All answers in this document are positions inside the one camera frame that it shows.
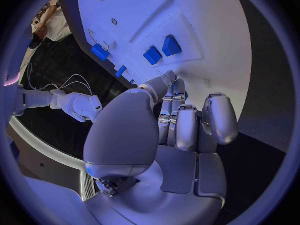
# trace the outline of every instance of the white surface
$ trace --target white surface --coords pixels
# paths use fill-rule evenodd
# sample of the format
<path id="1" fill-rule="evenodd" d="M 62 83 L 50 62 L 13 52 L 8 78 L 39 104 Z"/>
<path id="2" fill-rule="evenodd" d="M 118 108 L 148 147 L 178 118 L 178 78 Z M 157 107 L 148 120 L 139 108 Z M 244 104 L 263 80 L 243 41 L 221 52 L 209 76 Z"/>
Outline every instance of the white surface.
<path id="1" fill-rule="evenodd" d="M 36 149 L 43 155 L 71 168 L 78 169 L 84 172 L 86 171 L 85 162 L 83 160 L 63 153 L 43 142 L 34 134 L 32 134 L 26 127 L 24 127 L 16 117 L 12 117 L 9 124 L 19 134 L 19 136 L 25 140 L 26 143 L 31 145 L 34 149 Z"/>
<path id="2" fill-rule="evenodd" d="M 239 0 L 78 0 L 87 41 L 110 52 L 123 76 L 140 85 L 168 70 L 179 72 L 187 104 L 202 110 L 209 93 L 230 97 L 239 118 L 251 75 L 251 40 Z M 166 57 L 173 35 L 182 53 Z M 152 66 L 143 54 L 155 46 L 163 58 Z"/>

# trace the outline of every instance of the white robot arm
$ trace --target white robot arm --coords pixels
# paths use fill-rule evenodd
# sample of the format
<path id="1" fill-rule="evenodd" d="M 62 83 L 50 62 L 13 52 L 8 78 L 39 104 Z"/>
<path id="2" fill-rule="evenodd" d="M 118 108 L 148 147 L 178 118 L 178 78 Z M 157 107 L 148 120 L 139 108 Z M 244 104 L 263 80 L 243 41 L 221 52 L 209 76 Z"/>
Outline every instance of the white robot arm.
<path id="1" fill-rule="evenodd" d="M 22 116 L 25 109 L 41 107 L 50 107 L 54 110 L 62 109 L 66 114 L 82 123 L 85 121 L 94 123 L 103 109 L 97 95 L 90 96 L 77 92 L 66 94 L 60 89 L 50 92 L 28 91 L 22 85 L 18 87 L 14 102 L 14 116 Z"/>

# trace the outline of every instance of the blue block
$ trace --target blue block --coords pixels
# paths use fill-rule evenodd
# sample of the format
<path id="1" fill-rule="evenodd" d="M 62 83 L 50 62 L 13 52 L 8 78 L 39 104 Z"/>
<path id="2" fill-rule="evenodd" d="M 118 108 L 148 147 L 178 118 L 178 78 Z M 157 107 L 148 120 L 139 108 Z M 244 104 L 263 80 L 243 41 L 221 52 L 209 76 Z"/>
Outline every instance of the blue block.
<path id="1" fill-rule="evenodd" d="M 182 53 L 181 47 L 172 35 L 165 39 L 162 51 L 167 57 Z"/>
<path id="2" fill-rule="evenodd" d="M 163 57 L 155 46 L 150 47 L 143 56 L 151 63 L 151 65 L 157 64 Z"/>
<path id="3" fill-rule="evenodd" d="M 102 61 L 105 61 L 111 55 L 108 51 L 105 51 L 99 44 L 94 45 L 91 48 L 91 51 L 96 54 L 97 57 Z"/>
<path id="4" fill-rule="evenodd" d="M 126 71 L 126 69 L 127 69 L 127 67 L 122 66 L 122 67 L 119 69 L 119 71 L 116 72 L 115 76 L 116 76 L 117 78 L 120 78 L 120 77 L 122 76 L 122 74 Z"/>

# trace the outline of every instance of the person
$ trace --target person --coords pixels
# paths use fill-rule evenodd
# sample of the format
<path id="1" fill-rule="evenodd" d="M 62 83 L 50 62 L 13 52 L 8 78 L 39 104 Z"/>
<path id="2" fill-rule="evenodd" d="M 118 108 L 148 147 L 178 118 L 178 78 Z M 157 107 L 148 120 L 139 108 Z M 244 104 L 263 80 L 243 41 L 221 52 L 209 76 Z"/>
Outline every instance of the person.
<path id="1" fill-rule="evenodd" d="M 58 10 L 59 7 L 58 1 L 41 16 L 39 27 L 33 33 L 33 39 L 29 45 L 30 49 L 36 49 L 45 37 L 52 41 L 58 41 L 72 34 L 63 11 Z"/>

